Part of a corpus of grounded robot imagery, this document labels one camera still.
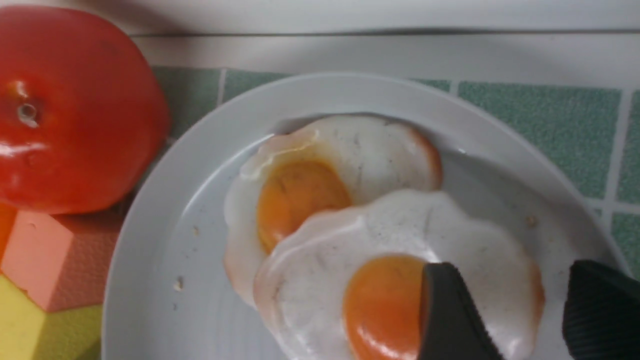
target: crumb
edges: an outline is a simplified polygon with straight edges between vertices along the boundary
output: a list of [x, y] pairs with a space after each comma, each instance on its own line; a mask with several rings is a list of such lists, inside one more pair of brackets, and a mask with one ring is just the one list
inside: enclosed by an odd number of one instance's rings
[[538, 218], [533, 215], [529, 215], [525, 221], [527, 222], [528, 227], [536, 227], [538, 225]]
[[184, 289], [184, 279], [182, 278], [182, 276], [178, 276], [175, 284], [173, 284], [173, 289], [175, 291], [182, 291], [182, 289]]

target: tomato stem scar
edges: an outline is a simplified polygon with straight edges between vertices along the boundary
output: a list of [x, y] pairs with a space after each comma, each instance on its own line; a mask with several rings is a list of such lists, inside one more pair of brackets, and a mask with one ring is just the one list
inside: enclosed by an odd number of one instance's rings
[[22, 104], [18, 107], [18, 119], [31, 129], [35, 129], [40, 126], [36, 121], [37, 115], [38, 110], [31, 104]]

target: white surface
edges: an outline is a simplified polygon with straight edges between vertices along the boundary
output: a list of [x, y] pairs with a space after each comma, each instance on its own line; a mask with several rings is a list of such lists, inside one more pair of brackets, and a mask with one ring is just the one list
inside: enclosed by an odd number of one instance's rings
[[640, 88], [640, 34], [134, 40], [154, 65]]
[[80, 8], [131, 34], [640, 29], [637, 0], [1, 0]]
[[[595, 258], [628, 272], [577, 190], [504, 124], [450, 95], [412, 82], [334, 75], [290, 78], [238, 97], [161, 160], [131, 208], [112, 262], [105, 360], [282, 358], [224, 273], [223, 199], [258, 144], [300, 126], [283, 119], [353, 111], [428, 129], [444, 154], [444, 189], [470, 215], [507, 228], [540, 265], [547, 306], [534, 359], [570, 359], [560, 326], [568, 267], [575, 258]], [[535, 228], [526, 225], [530, 215]], [[174, 290], [178, 279], [182, 291]]]

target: pink block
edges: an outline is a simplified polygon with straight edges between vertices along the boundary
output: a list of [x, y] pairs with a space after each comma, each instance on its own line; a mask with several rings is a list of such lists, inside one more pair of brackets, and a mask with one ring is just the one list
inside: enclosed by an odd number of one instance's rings
[[122, 225], [112, 211], [18, 212], [0, 268], [44, 311], [101, 304]]

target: egg white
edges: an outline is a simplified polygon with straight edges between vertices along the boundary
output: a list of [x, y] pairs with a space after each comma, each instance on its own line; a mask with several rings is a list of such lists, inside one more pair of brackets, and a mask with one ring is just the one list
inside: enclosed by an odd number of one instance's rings
[[233, 289], [250, 306], [255, 307], [253, 279], [267, 257], [256, 224], [262, 186], [274, 166], [314, 159], [331, 165], [354, 205], [402, 188], [436, 190], [442, 182], [437, 150], [404, 124], [341, 115], [270, 138], [241, 167], [225, 198], [225, 269]]
[[343, 294], [361, 266], [389, 254], [458, 267], [505, 359], [530, 356], [544, 305], [537, 264], [505, 230], [470, 218], [446, 193], [400, 190], [308, 219], [261, 266], [257, 309], [289, 359], [354, 358]]

